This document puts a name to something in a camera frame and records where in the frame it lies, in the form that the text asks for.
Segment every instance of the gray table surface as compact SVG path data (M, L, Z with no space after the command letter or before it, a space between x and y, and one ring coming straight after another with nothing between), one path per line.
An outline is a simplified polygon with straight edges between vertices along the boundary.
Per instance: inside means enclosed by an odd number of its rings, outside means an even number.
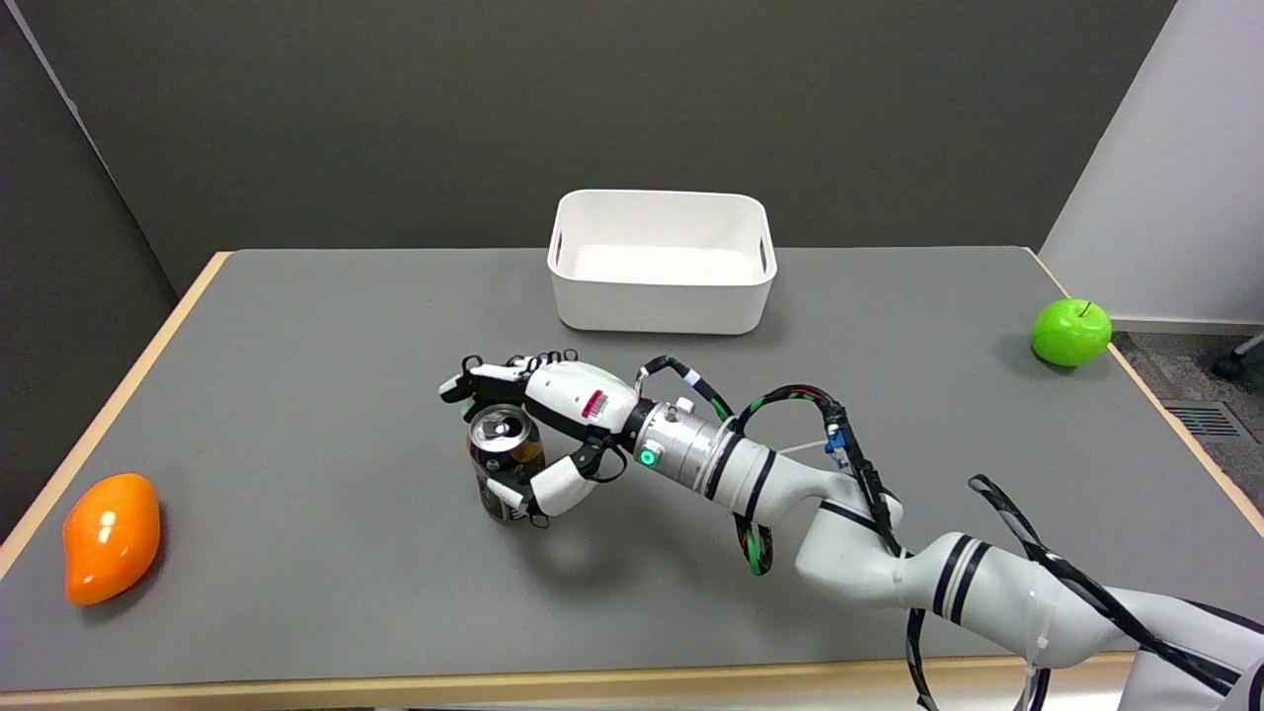
M779 262L761 325L703 338L566 329L542 250L234 254L0 581L0 691L902 657L902 614L795 578L811 505L776 530L763 578L726 511L636 467L546 531L490 521L435 388L468 353L565 347L627 377L670 352L734 404L829 390L914 549L961 530L1018 550L966 486L985 472L1098 579L1264 617L1259 534L1124 369L1030 354L1060 292L1028 252ZM648 392L688 390L662 374ZM750 430L779 448L818 433L790 404ZM135 590L75 609L61 524L124 469L158 488L164 553ZM938 620L925 652L1000 653Z

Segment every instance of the white plastic bin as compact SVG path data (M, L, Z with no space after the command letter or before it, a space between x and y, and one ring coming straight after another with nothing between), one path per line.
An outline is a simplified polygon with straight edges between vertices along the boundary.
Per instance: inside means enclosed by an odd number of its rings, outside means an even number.
M752 197L580 190L557 204L549 269L571 328L739 334L758 325L777 262Z

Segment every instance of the red label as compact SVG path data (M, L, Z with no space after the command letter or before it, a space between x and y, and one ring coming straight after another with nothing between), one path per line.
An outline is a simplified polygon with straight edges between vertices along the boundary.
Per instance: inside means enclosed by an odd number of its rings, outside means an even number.
M581 416L586 420L589 415L593 415L594 417L600 415L603 405L605 405L605 393L599 390L594 390L593 395L588 397L588 402L584 405Z

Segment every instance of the mango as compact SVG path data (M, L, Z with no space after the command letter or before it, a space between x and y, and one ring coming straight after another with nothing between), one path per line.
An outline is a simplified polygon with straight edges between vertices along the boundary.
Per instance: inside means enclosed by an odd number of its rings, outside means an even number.
M62 526L66 600L87 606L134 586L158 554L158 492L145 477L106 477L75 504Z

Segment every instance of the chair wheel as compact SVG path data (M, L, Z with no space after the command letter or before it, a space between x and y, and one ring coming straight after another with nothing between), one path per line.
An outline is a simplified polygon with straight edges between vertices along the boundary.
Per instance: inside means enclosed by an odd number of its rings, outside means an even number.
M1231 353L1224 358L1218 358L1211 366L1211 372L1229 381L1237 380L1243 377L1243 357Z

